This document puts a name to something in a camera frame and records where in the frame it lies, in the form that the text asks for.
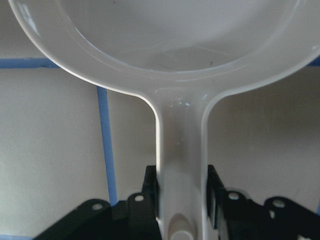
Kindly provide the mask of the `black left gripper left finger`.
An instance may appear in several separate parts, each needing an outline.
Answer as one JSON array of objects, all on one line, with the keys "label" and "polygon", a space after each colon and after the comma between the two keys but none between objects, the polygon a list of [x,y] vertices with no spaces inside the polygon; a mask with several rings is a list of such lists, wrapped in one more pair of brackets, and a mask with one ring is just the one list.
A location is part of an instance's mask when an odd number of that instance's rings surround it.
[{"label": "black left gripper left finger", "polygon": [[89,199],[38,234],[37,240],[160,240],[156,167],[145,169],[142,189],[115,205]]}]

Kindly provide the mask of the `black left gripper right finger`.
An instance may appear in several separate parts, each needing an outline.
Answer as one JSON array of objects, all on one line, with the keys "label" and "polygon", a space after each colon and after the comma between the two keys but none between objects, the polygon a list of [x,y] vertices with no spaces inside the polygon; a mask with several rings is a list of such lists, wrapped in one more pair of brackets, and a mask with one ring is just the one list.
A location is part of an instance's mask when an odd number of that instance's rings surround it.
[{"label": "black left gripper right finger", "polygon": [[207,215],[220,240],[318,240],[320,217],[295,201],[270,197],[258,204],[223,185],[213,165],[207,168]]}]

